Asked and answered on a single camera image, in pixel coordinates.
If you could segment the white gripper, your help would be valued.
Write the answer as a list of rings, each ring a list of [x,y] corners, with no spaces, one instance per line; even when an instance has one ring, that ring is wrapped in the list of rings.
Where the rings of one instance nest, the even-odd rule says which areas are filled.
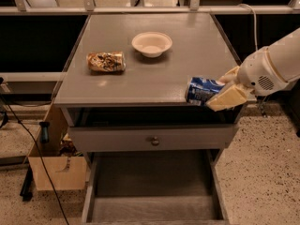
[[[288,85],[273,66],[267,47],[249,55],[240,67],[233,67],[218,80],[227,84],[206,102],[215,112],[246,103],[252,90],[256,96],[268,96]]]

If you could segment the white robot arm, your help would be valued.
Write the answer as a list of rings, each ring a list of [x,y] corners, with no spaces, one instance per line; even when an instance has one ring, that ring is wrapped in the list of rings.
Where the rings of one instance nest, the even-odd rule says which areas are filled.
[[[300,78],[300,28],[249,55],[219,80],[225,84],[206,106],[221,111],[244,104],[251,96],[268,96]]]

